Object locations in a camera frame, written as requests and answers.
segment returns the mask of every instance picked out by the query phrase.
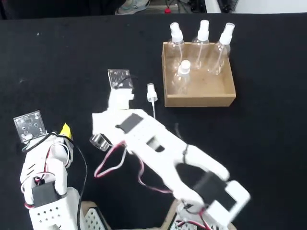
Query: clear plastic bottle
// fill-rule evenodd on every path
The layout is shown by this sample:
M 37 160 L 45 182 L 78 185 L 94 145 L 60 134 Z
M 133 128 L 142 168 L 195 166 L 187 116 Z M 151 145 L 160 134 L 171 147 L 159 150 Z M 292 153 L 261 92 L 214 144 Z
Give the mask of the clear plastic bottle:
M 230 53 L 230 42 L 232 39 L 232 33 L 235 25 L 227 23 L 224 31 L 221 34 L 219 42 L 214 45 L 211 54 L 208 56 L 207 69 L 211 74 L 220 74 L 225 60 L 228 58 Z
M 187 94 L 188 85 L 190 82 L 190 68 L 191 63 L 187 60 L 181 62 L 177 73 L 172 79 L 172 93 L 171 94 Z
M 191 69 L 204 67 L 209 48 L 209 21 L 201 20 L 197 37 L 192 41 L 189 49 L 188 60 L 191 62 Z
M 182 31 L 178 23 L 170 25 L 172 39 L 169 41 L 168 59 L 170 59 L 170 68 L 176 71 L 182 61 L 184 52 L 184 41 Z

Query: white spray nozzle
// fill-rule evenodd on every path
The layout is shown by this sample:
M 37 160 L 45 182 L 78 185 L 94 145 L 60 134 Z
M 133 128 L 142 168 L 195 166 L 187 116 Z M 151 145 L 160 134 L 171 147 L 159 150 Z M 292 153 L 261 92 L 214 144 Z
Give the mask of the white spray nozzle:
M 183 40 L 183 34 L 178 23 L 171 23 L 169 28 L 171 29 L 171 35 L 173 42 L 181 42 Z
M 169 28 L 171 28 L 172 33 L 179 31 L 180 27 L 178 23 L 172 23 L 170 24 Z
M 233 24 L 233 23 L 226 23 L 223 33 L 226 33 L 228 35 L 232 35 L 234 29 L 235 29 L 235 24 Z
M 158 100 L 157 93 L 154 89 L 154 84 L 152 83 L 147 85 L 147 100 L 148 102 L 155 102 Z
M 200 29 L 197 34 L 197 39 L 204 42 L 209 39 L 209 21 L 201 20 Z
M 152 103 L 152 106 L 153 106 L 153 116 L 154 116 L 154 119 L 155 119 L 154 102 L 156 100 L 158 100 L 158 96 L 157 96 L 157 93 L 156 93 L 156 91 L 154 89 L 154 84 L 152 84 L 152 83 L 147 84 L 147 100 L 148 100 L 148 102 Z
M 201 20 L 200 30 L 209 30 L 208 20 Z
M 181 65 L 178 68 L 178 73 L 180 74 L 188 74 L 190 72 L 191 63 L 188 60 L 184 60 L 181 62 Z
M 224 46 L 229 45 L 232 39 L 232 33 L 235 29 L 235 25 L 233 23 L 227 23 L 224 31 L 221 34 L 220 37 L 220 43 L 222 43 Z

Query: black table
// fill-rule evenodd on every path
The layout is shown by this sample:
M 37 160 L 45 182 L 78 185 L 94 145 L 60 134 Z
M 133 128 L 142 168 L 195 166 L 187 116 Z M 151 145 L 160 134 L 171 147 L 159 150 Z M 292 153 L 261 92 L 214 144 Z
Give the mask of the black table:
M 231 65 L 237 99 L 229 108 L 164 108 L 161 50 L 170 37 L 169 24 L 179 22 L 190 41 L 201 19 L 210 20 L 211 41 L 226 22 L 236 24 Z M 95 201 L 114 229 L 161 225 L 172 197 L 138 184 L 133 156 L 116 172 L 93 178 L 104 154 L 88 141 L 91 115 L 106 109 L 107 69 L 115 68 L 139 76 L 133 108 L 151 113 L 146 84 L 153 82 L 159 96 L 157 119 L 172 132 L 178 122 L 186 142 L 224 164 L 249 190 L 252 200 L 235 220 L 239 230 L 295 229 L 303 222 L 304 190 L 299 185 L 307 175 L 306 21 L 307 14 L 1 21 L 1 229 L 31 229 L 19 183 L 24 156 L 16 147 L 12 118 L 37 109 L 48 130 L 60 130 L 64 122 L 71 126 L 89 165 L 83 199 Z M 80 189 L 84 166 L 75 153 L 68 180 Z M 116 154 L 107 167 L 120 157 Z M 193 168 L 179 171 L 190 184 L 200 176 Z M 144 181 L 163 185 L 148 168 Z

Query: shoe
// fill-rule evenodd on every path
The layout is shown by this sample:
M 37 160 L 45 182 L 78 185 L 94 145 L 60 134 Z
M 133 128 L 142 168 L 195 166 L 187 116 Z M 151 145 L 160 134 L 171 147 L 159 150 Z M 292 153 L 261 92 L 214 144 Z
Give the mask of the shoe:
M 143 11 L 149 6 L 150 0 L 126 0 L 126 2 L 119 7 L 115 15 L 135 14 Z

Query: yellow part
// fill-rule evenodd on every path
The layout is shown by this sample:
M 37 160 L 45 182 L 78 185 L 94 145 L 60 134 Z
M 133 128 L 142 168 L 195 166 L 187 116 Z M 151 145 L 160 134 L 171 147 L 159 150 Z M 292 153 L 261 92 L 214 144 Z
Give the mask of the yellow part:
M 68 138 L 71 139 L 71 137 L 72 137 L 71 128 L 66 123 L 63 125 L 63 128 L 62 128 L 62 131 L 60 132 L 60 135 L 67 136 Z

